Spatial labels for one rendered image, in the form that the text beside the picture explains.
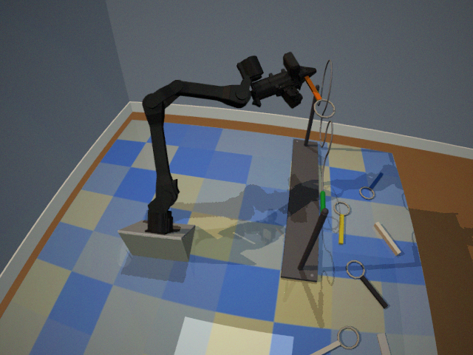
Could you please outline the beige rectangular bar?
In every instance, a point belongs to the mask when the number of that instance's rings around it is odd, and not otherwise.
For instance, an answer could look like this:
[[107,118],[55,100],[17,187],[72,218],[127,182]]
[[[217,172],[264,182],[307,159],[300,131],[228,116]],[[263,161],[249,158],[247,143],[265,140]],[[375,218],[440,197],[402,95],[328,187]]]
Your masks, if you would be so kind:
[[378,233],[382,236],[382,238],[384,238],[384,241],[387,243],[387,245],[393,251],[395,256],[399,255],[401,253],[401,251],[395,245],[395,243],[392,241],[391,237],[386,233],[384,228],[382,228],[382,225],[379,222],[377,222],[377,223],[375,223],[374,227],[377,229]]

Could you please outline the tan ring with straight handle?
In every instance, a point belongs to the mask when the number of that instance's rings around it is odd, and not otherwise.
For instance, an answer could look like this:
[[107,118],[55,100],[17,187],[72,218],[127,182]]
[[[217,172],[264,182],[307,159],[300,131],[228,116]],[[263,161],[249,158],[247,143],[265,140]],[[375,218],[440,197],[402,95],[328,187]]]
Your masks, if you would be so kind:
[[[341,340],[340,340],[339,334],[341,333],[341,330],[343,330],[343,329],[345,329],[345,328],[351,328],[351,329],[354,330],[355,333],[357,334],[357,338],[358,338],[358,339],[357,339],[357,342],[356,342],[356,344],[355,344],[354,346],[352,346],[352,347],[347,347],[347,346],[343,345],[342,342],[341,342]],[[337,333],[337,335],[338,335],[338,338],[337,338],[338,341],[333,342],[333,343],[331,343],[330,345],[328,345],[327,347],[324,347],[324,348],[322,348],[321,350],[316,351],[316,352],[314,352],[313,354],[310,354],[310,355],[322,355],[322,354],[325,354],[326,352],[328,352],[328,351],[330,351],[330,350],[333,350],[335,347],[337,347],[337,346],[339,346],[339,345],[342,346],[343,348],[346,348],[346,349],[353,349],[353,348],[356,347],[356,346],[358,345],[358,343],[359,343],[359,339],[360,339],[360,338],[359,338],[359,334],[358,334],[357,330],[356,330],[355,328],[353,328],[352,326],[344,326],[343,328],[340,328],[340,330],[339,330],[339,332]]]

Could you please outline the orange handle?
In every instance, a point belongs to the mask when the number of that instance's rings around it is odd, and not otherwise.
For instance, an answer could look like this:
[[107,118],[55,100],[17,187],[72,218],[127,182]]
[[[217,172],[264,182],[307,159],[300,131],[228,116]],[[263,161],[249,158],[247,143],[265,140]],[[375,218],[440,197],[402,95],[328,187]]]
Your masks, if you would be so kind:
[[332,113],[330,116],[323,116],[323,115],[320,115],[320,114],[317,112],[317,110],[316,110],[316,105],[317,105],[317,103],[320,102],[320,101],[326,101],[326,102],[327,102],[327,100],[321,98],[319,92],[317,91],[317,89],[315,88],[314,84],[312,83],[312,81],[310,80],[310,78],[309,78],[308,76],[305,76],[305,77],[304,77],[304,80],[307,82],[307,85],[308,85],[309,88],[311,89],[313,95],[316,97],[317,102],[315,102],[315,104],[314,104],[314,110],[315,110],[316,114],[317,114],[320,118],[331,118],[331,117],[333,117],[333,115],[335,114],[336,108],[334,107],[333,103],[330,102],[330,101],[328,101],[328,103],[329,103],[329,104],[332,104],[332,106],[333,106],[333,113]]

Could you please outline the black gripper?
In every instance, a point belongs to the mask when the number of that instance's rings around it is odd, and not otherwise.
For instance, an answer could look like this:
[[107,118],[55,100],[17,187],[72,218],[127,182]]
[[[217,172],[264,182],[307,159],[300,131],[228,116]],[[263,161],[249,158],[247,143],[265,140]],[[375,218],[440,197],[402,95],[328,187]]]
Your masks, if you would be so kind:
[[276,94],[276,97],[281,91],[278,89],[281,85],[293,81],[295,84],[294,87],[300,90],[305,81],[304,77],[308,76],[310,78],[312,75],[316,74],[316,68],[299,66],[292,52],[284,54],[283,63],[287,72],[285,69],[281,69],[280,73],[276,75],[272,75],[271,73],[269,77],[267,77],[272,87],[273,95]]

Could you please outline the dark wire loop with yellow handle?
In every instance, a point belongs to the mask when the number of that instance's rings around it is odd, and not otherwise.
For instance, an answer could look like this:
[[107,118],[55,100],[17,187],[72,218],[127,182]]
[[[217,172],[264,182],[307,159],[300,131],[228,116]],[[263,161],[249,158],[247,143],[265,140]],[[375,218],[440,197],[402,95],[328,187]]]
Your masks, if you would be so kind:
[[[336,211],[335,209],[335,206],[337,203],[344,203],[348,208],[348,213],[346,214],[341,214],[339,212]],[[338,231],[338,244],[343,244],[344,243],[344,216],[345,215],[348,215],[350,213],[350,207],[348,204],[346,204],[345,202],[343,201],[337,201],[335,204],[334,204],[334,211],[335,213],[338,213],[339,214],[339,231]]]

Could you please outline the grey ring with black handle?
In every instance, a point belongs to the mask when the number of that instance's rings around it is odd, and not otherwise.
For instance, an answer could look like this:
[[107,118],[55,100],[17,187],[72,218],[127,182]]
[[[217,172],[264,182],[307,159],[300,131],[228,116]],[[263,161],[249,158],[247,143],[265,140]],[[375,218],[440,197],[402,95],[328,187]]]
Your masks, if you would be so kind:
[[[348,271],[348,265],[351,263],[351,262],[357,262],[357,263],[360,263],[360,265],[362,266],[363,268],[363,272],[362,272],[362,275],[360,277],[355,277],[355,276],[352,276],[349,271]],[[357,279],[357,278],[360,278],[360,280],[365,284],[365,286],[369,289],[369,291],[373,294],[373,296],[377,299],[377,301],[382,305],[383,308],[386,308],[388,305],[385,303],[384,299],[382,299],[382,297],[380,296],[380,294],[374,289],[374,287],[370,284],[370,282],[366,279],[366,277],[364,276],[365,274],[365,269],[364,269],[364,266],[363,264],[360,262],[360,261],[357,261],[357,260],[351,260],[347,263],[346,265],[346,270],[347,270],[347,273],[349,274],[349,276],[353,277],[354,279]]]

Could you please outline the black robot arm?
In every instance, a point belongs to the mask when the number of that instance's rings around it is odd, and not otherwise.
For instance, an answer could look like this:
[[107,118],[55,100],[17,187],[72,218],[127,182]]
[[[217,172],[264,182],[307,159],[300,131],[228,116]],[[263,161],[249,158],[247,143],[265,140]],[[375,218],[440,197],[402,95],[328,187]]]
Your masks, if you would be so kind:
[[[148,230],[145,232],[165,235],[174,231],[173,217],[168,209],[176,202],[180,191],[177,188],[177,179],[173,180],[169,168],[163,131],[165,108],[180,96],[211,99],[236,108],[243,108],[252,97],[252,105],[261,107],[260,100],[273,95],[269,80],[266,78],[260,80],[264,72],[256,55],[237,63],[237,69],[243,78],[240,85],[220,87],[174,80],[143,99],[142,105],[150,126],[154,165],[157,173],[156,198],[148,205]],[[251,91],[249,90],[250,85]],[[277,94],[277,97],[282,96],[291,108],[297,107],[303,99],[302,94],[294,85],[293,81],[281,85],[278,88],[281,91]]]

